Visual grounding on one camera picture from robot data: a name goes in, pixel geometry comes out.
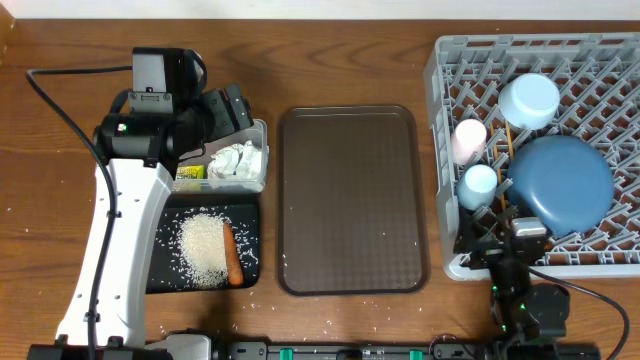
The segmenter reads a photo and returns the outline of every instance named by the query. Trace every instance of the plastic bin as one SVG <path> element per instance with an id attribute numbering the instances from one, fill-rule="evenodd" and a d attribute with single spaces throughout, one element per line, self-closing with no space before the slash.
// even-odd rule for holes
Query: plastic bin
<path id="1" fill-rule="evenodd" d="M 551 239 L 554 248 L 536 270 L 562 278 L 640 276 L 640 34 L 549 34 L 444 36 L 424 71 L 427 114 L 433 129 L 436 196 L 444 268 L 454 280 L 489 278 L 487 270 L 465 266 L 469 255 L 454 252 L 458 232 L 455 185 L 463 166 L 450 153 L 458 121 L 475 118 L 494 126 L 484 162 L 503 174 L 511 162 L 497 97 L 505 84 L 525 73 L 553 80 L 561 105 L 551 124 L 513 137 L 517 151 L 545 135 L 582 138 L 596 148 L 614 174 L 615 199 L 599 226 Z M 491 149 L 497 144 L 498 156 Z M 498 196 L 510 185 L 506 179 Z M 496 224 L 491 208 L 479 209 L 474 226 L 487 236 Z"/>
<path id="2" fill-rule="evenodd" d="M 262 168 L 260 175 L 251 180 L 247 179 L 181 179 L 173 182 L 173 192 L 180 193 L 210 193 L 210 194 L 248 194 L 259 193 L 264 189 L 267 177 L 267 163 L 269 159 L 269 146 L 267 145 L 267 124 L 262 120 L 254 120 L 252 127 L 238 131 L 220 140 L 205 144 L 206 153 L 204 156 L 187 160 L 180 163 L 180 166 L 204 165 L 205 174 L 207 165 L 211 162 L 211 156 L 223 147 L 233 144 L 244 144 L 248 140 L 253 142 L 253 146 L 262 149 Z M 197 155 L 201 150 L 183 155 L 189 157 Z"/>

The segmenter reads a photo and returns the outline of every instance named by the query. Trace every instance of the black tray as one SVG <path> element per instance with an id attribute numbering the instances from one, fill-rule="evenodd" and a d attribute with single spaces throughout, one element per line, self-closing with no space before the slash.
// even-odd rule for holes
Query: black tray
<path id="1" fill-rule="evenodd" d="M 298 108 L 279 130 L 281 287 L 301 296 L 422 288 L 429 256 L 411 113 Z"/>
<path id="2" fill-rule="evenodd" d="M 173 253 L 179 254 L 180 250 L 177 245 L 174 245 L 173 249 L 169 249 L 167 244 L 170 237 L 173 237 L 173 240 L 177 239 L 175 234 L 178 233 L 180 224 L 185 218 L 202 213 L 215 213 L 226 216 L 229 218 L 231 226 L 237 227 L 233 229 L 233 232 L 236 245 L 239 245 L 238 252 L 243 266 L 242 273 L 244 275 L 244 284 L 240 288 L 251 287 L 258 281 L 260 276 L 260 216 L 256 203 L 171 207 L 165 208 L 163 211 L 158 223 L 158 229 L 156 230 L 156 239 L 153 245 L 153 254 L 151 257 L 151 265 L 149 266 L 149 276 L 147 278 L 147 294 L 231 288 L 228 281 L 218 287 L 194 288 L 187 280 L 181 278 L 181 274 L 178 271 L 173 270 L 173 267 L 177 267 L 178 264 L 177 261 L 171 262 L 173 259 L 177 260 Z M 243 244 L 243 238 L 247 239 L 248 244 Z M 249 250 L 256 259 L 249 255 L 241 255 L 243 252 Z"/>

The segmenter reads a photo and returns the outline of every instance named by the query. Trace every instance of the white wall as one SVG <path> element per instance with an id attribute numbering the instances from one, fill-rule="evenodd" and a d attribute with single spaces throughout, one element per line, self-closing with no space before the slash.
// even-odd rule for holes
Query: white wall
<path id="1" fill-rule="evenodd" d="M 0 0 L 16 18 L 640 19 L 639 0 Z"/>

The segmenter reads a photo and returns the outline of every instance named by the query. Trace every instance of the brown tray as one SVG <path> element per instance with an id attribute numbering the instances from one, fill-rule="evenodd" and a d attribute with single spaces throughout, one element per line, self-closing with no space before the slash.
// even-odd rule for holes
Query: brown tray
<path id="1" fill-rule="evenodd" d="M 411 113 L 297 108 L 279 131 L 282 288 L 293 295 L 422 288 L 429 256 Z"/>

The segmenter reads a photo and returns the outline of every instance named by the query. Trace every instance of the pink cup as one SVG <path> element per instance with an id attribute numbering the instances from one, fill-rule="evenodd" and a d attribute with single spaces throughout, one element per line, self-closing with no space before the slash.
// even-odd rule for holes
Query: pink cup
<path id="1" fill-rule="evenodd" d="M 458 123 L 451 134 L 451 152 L 453 162 L 465 165 L 474 153 L 482 156 L 487 145 L 487 128 L 475 119 L 467 119 Z"/>

